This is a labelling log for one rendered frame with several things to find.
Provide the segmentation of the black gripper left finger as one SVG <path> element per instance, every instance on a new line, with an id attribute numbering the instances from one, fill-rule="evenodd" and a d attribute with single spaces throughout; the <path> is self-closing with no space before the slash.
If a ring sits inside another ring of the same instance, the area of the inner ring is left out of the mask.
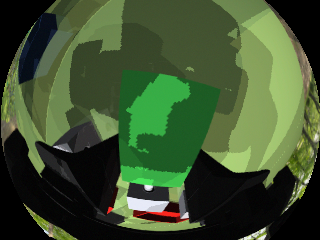
<path id="1" fill-rule="evenodd" d="M 121 172 L 119 135 L 76 153 L 60 151 L 40 140 L 35 145 L 47 168 L 71 181 L 97 213 L 107 216 Z"/>

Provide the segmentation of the red tray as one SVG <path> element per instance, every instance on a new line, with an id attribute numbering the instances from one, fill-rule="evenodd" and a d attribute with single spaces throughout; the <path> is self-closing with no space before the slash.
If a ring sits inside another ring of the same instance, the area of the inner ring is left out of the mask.
<path id="1" fill-rule="evenodd" d="M 135 211 L 133 209 L 133 217 L 139 219 L 160 221 L 160 223 L 180 223 L 188 219 L 180 219 L 179 204 L 169 203 L 163 212 Z"/>

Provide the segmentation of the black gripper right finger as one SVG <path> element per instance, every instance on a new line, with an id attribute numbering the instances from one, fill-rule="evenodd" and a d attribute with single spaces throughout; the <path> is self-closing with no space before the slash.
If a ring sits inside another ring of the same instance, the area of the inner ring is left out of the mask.
<path id="1" fill-rule="evenodd" d="M 267 179 L 269 172 L 268 169 L 244 173 L 229 171 L 201 148 L 184 180 L 189 224 L 204 221 L 205 216 L 223 207 L 236 193 Z"/>

